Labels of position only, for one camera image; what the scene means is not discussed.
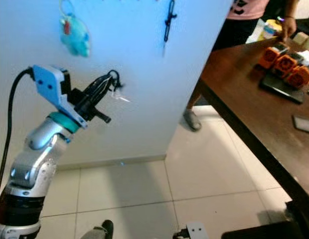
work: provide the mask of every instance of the black hook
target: black hook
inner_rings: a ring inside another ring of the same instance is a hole
[[[171,0],[170,5],[169,5],[168,19],[165,21],[166,27],[165,27],[165,33],[164,33],[164,42],[168,41],[171,20],[177,17],[177,14],[173,14],[173,9],[174,9],[174,0]]]

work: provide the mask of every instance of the white tile floor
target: white tile floor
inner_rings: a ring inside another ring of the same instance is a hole
[[[288,195],[212,107],[203,128],[181,121],[165,161],[61,171],[42,213],[40,239],[79,239],[105,219],[114,239],[172,239],[189,221],[210,239],[284,220]]]

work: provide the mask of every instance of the black cable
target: black cable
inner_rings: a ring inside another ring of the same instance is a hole
[[[16,88],[17,88],[17,85],[18,85],[19,81],[26,74],[29,74],[30,77],[34,80],[33,69],[29,67],[28,69],[26,69],[26,70],[24,70],[24,71],[19,73],[19,75],[15,78],[15,80],[13,82],[13,85],[11,86],[11,89],[10,89],[9,100],[8,100],[8,112],[7,112],[6,141],[5,141],[4,152],[3,152],[3,156],[2,156],[1,164],[0,164],[0,186],[1,186],[3,175],[4,175],[4,171],[5,171],[6,158],[7,158],[9,142],[10,142],[10,137],[11,137],[12,108],[13,108],[14,95],[15,95],[15,91],[16,91]]]

